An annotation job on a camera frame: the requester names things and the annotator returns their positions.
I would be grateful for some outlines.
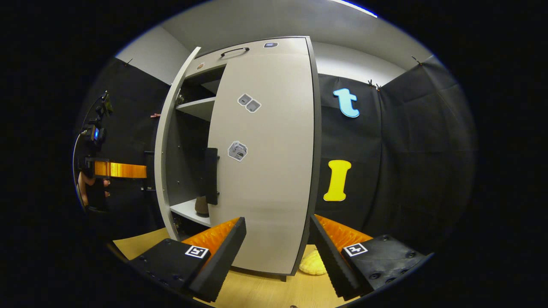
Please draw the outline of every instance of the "white wall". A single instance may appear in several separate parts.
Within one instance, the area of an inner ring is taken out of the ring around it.
[[[131,42],[116,57],[130,65],[171,84],[181,65],[190,55],[176,38],[157,26]]]
[[[383,86],[405,72],[376,56],[338,45],[312,42],[318,73],[340,76]]]

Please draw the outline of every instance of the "person's hand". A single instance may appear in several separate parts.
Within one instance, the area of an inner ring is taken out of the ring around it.
[[[88,206],[88,195],[85,192],[85,185],[88,184],[89,186],[92,186],[95,184],[95,178],[90,179],[87,177],[83,172],[80,171],[80,175],[78,176],[78,187],[80,188],[80,196],[82,198],[82,202],[84,203],[84,206]],[[110,185],[109,180],[103,180],[103,185],[105,187]],[[105,198],[110,196],[110,193],[108,191],[105,191]]]

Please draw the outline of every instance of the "ceiling light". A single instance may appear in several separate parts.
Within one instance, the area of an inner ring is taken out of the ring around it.
[[[362,13],[366,13],[367,15],[371,15],[371,16],[377,18],[375,14],[371,13],[371,12],[368,11],[368,10],[362,9],[362,8],[360,8],[359,6],[354,5],[354,4],[352,4],[352,3],[349,3],[349,2],[346,2],[346,1],[343,1],[343,0],[331,0],[331,1],[337,2],[337,3],[340,3],[340,4],[344,4],[344,5],[346,5],[347,7],[351,7],[351,8],[353,8],[353,9],[357,9],[358,11],[360,11],[360,12],[362,12]]]

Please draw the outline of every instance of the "wooden floor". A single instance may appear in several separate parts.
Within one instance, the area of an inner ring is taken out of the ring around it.
[[[163,228],[114,242],[126,258],[133,259],[165,238],[169,236]],[[314,245],[307,245],[303,256],[314,249]],[[327,274],[314,276],[298,270],[295,276],[288,276],[287,281],[283,282],[275,275],[256,276],[230,270],[217,300],[214,303],[202,302],[212,307],[289,308],[294,305],[298,308],[329,308],[353,300],[338,298]]]

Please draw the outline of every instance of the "ceiling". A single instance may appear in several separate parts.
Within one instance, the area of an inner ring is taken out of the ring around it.
[[[365,52],[409,70],[432,52],[389,22],[330,0],[213,0],[162,24],[188,50],[215,50],[301,35]]]

